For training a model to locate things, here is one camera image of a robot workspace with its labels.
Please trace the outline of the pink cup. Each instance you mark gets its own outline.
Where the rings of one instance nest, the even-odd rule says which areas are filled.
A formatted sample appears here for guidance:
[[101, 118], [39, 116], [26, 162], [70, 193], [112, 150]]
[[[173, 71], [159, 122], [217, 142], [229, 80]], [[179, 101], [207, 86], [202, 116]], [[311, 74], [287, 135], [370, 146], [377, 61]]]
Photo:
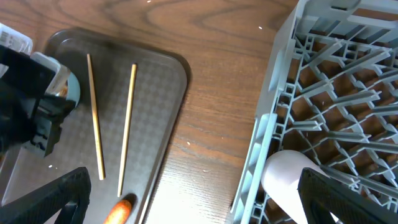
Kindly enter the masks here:
[[298, 193], [302, 170], [309, 167], [321, 174], [321, 168], [298, 151], [283, 150], [266, 159], [261, 176], [265, 192], [296, 223], [307, 224]]

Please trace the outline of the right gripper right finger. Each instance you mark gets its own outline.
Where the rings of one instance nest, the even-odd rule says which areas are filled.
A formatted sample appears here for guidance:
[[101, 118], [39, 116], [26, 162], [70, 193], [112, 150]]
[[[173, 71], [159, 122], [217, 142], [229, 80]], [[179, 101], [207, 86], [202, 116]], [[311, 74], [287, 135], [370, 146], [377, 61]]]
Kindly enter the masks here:
[[397, 224], [397, 214], [363, 198], [337, 181], [306, 167], [298, 183], [305, 216], [309, 223]]

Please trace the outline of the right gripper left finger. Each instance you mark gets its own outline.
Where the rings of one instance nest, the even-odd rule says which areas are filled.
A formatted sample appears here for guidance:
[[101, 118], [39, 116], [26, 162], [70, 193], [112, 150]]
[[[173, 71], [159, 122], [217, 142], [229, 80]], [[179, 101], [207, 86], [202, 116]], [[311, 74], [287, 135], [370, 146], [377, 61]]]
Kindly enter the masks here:
[[1, 223], [83, 223], [90, 203], [91, 180], [86, 167], [75, 170], [1, 207]]

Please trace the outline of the dark brown serving tray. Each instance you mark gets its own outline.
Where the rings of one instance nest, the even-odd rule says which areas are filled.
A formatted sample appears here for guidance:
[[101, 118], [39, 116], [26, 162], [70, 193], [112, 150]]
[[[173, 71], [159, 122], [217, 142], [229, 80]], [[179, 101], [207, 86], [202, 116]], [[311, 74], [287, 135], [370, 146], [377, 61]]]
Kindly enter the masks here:
[[[170, 134], [187, 88], [183, 65], [163, 52], [87, 30], [54, 34], [44, 54], [68, 67], [80, 83], [80, 101], [62, 123], [60, 140], [45, 157], [28, 149], [8, 152], [1, 174], [5, 205], [76, 169], [91, 180], [85, 223], [102, 223], [112, 207], [131, 196], [129, 223], [142, 223]], [[86, 55], [96, 92], [105, 179], [99, 180]], [[118, 179], [132, 64], [137, 65], [122, 196]]]

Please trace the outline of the grey dishwasher rack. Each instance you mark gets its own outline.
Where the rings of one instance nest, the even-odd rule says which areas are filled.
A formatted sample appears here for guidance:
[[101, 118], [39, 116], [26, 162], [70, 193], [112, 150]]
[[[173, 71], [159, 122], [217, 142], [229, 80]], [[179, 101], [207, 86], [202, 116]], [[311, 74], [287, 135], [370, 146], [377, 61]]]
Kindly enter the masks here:
[[299, 1], [277, 32], [233, 223], [267, 223], [266, 159], [296, 150], [397, 211], [397, 2]]

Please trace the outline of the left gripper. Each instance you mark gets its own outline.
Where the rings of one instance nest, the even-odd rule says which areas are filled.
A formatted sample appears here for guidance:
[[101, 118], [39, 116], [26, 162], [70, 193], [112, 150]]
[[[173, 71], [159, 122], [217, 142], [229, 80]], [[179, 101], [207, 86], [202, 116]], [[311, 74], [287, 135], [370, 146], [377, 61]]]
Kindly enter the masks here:
[[75, 102], [45, 92], [55, 72], [30, 55], [2, 46], [1, 65], [1, 154], [17, 146], [51, 154]]

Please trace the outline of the wooden chopstick right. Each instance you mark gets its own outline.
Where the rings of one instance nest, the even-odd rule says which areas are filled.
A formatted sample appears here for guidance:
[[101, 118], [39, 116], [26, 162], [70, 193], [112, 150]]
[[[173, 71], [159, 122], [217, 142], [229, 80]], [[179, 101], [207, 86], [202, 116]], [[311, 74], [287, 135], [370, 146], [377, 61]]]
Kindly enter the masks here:
[[131, 125], [136, 73], [137, 73], [137, 65], [134, 63], [132, 64], [131, 67], [131, 77], [129, 81], [129, 90], [127, 96], [126, 117], [124, 122], [123, 144], [121, 149], [121, 162], [120, 162], [119, 179], [118, 179], [118, 197], [121, 197], [123, 192], [124, 173], [126, 168], [127, 149], [129, 143], [129, 130]]

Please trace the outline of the wooden chopstick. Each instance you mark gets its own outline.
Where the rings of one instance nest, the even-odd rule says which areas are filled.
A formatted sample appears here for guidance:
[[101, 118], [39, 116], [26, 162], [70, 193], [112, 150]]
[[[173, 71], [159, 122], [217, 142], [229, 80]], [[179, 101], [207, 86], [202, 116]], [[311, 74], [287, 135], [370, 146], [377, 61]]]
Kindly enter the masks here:
[[129, 130], [131, 125], [136, 73], [137, 73], [137, 65], [134, 63], [132, 64], [131, 67], [131, 77], [129, 81], [129, 90], [127, 96], [126, 117], [124, 122], [123, 144], [121, 149], [121, 162], [120, 162], [119, 179], [118, 179], [118, 197], [121, 197], [123, 192], [124, 173], [126, 168], [127, 149], [129, 143]]
[[91, 113], [92, 113], [93, 129], [94, 129], [94, 137], [95, 137], [96, 160], [97, 160], [97, 165], [98, 165], [98, 176], [99, 176], [99, 180], [104, 180], [105, 179], [105, 170], [104, 170], [103, 152], [102, 152], [102, 146], [101, 146], [100, 123], [99, 123], [99, 119], [98, 119], [95, 83], [94, 83], [93, 67], [92, 67], [92, 63], [91, 63], [90, 54], [86, 55], [86, 59], [87, 59], [87, 65], [88, 65], [88, 78], [89, 78], [89, 86], [90, 86]]

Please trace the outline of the wooden chopstick left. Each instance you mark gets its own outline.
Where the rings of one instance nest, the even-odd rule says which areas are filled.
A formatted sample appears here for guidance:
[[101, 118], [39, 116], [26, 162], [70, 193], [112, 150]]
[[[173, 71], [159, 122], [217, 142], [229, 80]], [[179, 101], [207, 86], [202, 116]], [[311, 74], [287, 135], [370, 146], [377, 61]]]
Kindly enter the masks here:
[[95, 137], [96, 160], [97, 160], [97, 165], [98, 165], [98, 176], [99, 176], [99, 180], [104, 180], [105, 179], [105, 170], [104, 170], [103, 152], [102, 152], [102, 146], [101, 146], [100, 123], [99, 123], [99, 119], [98, 119], [95, 83], [94, 83], [93, 67], [92, 67], [92, 63], [91, 63], [90, 54], [86, 55], [86, 59], [87, 59], [87, 65], [88, 65], [88, 78], [89, 78], [89, 86], [90, 86], [91, 113], [92, 113], [93, 129], [94, 129], [94, 137]]

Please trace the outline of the orange carrot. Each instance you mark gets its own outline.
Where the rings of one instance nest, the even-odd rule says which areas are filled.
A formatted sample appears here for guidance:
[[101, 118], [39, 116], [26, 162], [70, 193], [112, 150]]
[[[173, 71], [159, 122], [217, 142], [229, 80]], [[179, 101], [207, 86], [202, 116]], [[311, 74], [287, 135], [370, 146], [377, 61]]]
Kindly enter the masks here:
[[120, 200], [106, 217], [104, 224], [125, 224], [132, 211], [132, 204], [128, 200]]

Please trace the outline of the small light blue bowl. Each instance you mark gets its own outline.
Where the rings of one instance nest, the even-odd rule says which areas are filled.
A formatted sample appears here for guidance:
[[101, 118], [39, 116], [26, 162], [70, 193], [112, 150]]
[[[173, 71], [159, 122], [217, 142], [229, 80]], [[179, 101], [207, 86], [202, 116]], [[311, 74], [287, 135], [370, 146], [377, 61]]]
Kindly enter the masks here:
[[55, 72], [55, 76], [51, 79], [45, 92], [65, 98], [66, 100], [72, 100], [75, 102], [76, 107], [80, 100], [80, 84], [70, 69], [55, 58], [46, 56], [40, 52], [32, 53], [30, 58]]

